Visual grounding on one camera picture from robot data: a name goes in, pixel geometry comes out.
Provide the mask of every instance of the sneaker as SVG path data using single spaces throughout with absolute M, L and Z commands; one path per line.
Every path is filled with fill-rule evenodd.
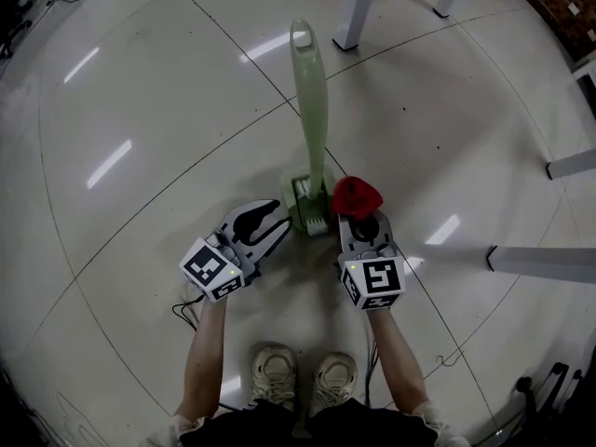
M 252 400 L 268 400 L 294 411 L 296 357 L 284 345 L 271 345 L 252 363 Z
M 331 353 L 327 356 L 315 373 L 309 416 L 313 417 L 323 409 L 339 406 L 350 399 L 357 378 L 358 369 L 351 356 L 344 353 Z

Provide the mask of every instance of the red object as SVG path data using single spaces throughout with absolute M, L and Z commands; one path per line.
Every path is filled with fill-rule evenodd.
M 333 213 L 364 220 L 383 204 L 381 194 L 358 177 L 344 177 L 333 191 Z

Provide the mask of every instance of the shoelace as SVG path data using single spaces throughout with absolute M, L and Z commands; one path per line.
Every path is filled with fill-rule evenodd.
M 318 401 L 327 407 L 342 404 L 349 396 L 341 387 L 322 387 L 315 389 Z
M 287 379 L 270 379 L 267 390 L 259 389 L 259 398 L 274 404 L 281 404 L 285 400 L 293 400 L 294 391 Z

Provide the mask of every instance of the forearm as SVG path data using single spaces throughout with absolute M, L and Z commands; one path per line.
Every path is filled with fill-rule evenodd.
M 428 400 L 425 380 L 412 350 L 388 308 L 368 312 L 391 397 L 403 413 Z
M 176 411 L 190 421 L 213 416 L 218 409 L 224 370 L 226 300 L 208 299 L 190 346 L 184 373 L 184 398 Z

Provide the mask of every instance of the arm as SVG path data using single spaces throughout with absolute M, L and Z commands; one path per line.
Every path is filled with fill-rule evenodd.
M 226 300 L 205 299 L 198 328 L 190 346 L 184 373 L 184 397 L 176 411 L 191 422 L 211 417 L 218 409 L 224 370 Z
M 402 413 L 421 416 L 427 427 L 437 432 L 436 447 L 469 447 L 467 440 L 459 437 L 449 423 L 442 419 L 439 409 L 428 401 L 425 379 L 418 361 L 389 308 L 369 311 L 368 316 L 383 374 L 396 407 Z
M 388 308 L 368 316 L 391 397 L 401 412 L 411 414 L 428 400 L 420 366 Z

